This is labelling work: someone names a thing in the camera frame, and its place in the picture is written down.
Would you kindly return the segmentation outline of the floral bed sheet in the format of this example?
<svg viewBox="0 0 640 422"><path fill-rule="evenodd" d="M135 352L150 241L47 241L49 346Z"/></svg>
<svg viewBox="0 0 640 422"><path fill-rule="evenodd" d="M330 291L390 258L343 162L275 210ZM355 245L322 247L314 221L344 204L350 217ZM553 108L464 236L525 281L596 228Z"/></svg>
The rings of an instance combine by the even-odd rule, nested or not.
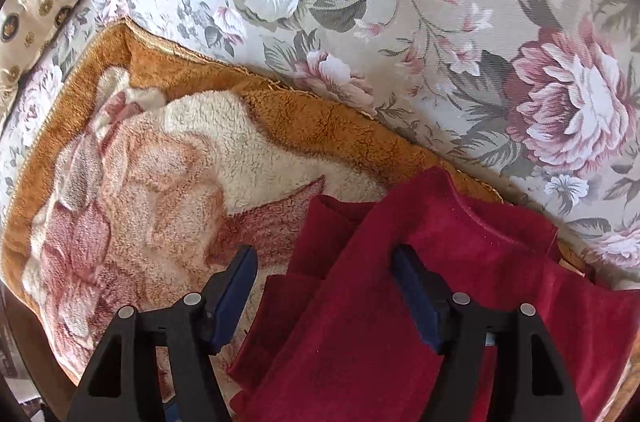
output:
<svg viewBox="0 0 640 422"><path fill-rule="evenodd" d="M639 0L80 0L6 120L3 199L70 68L122 17L370 113L638 287Z"/></svg>

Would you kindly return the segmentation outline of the dark red sweater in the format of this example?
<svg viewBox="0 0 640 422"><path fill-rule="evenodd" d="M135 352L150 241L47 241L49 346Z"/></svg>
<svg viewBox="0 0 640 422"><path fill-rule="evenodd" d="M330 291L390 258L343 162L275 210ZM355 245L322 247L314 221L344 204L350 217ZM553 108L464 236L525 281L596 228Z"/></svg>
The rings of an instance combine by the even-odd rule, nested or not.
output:
<svg viewBox="0 0 640 422"><path fill-rule="evenodd" d="M408 243L454 291L512 311L533 304L596 420L639 330L639 297L559 265L556 229L526 208L459 194L430 169L377 203L311 201L288 270L267 279L230 368L242 421L414 421L440 358L425 345L390 271Z"/></svg>

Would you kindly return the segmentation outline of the orange floral plush blanket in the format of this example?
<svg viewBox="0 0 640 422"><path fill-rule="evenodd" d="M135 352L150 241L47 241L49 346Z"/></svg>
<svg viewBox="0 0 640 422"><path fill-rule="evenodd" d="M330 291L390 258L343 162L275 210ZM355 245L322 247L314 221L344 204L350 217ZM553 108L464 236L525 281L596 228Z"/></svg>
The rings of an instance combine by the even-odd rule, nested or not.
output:
<svg viewBox="0 0 640 422"><path fill-rule="evenodd" d="M311 201L377 203L421 173L510 205L489 185L363 113L206 60L131 25L89 45L44 121L6 213L2 273L32 376L59 409L119 307L162 309L205 285L248 243L256 285L214 359L230 368L269 277L288 270ZM639 330L596 420L639 397Z"/></svg>

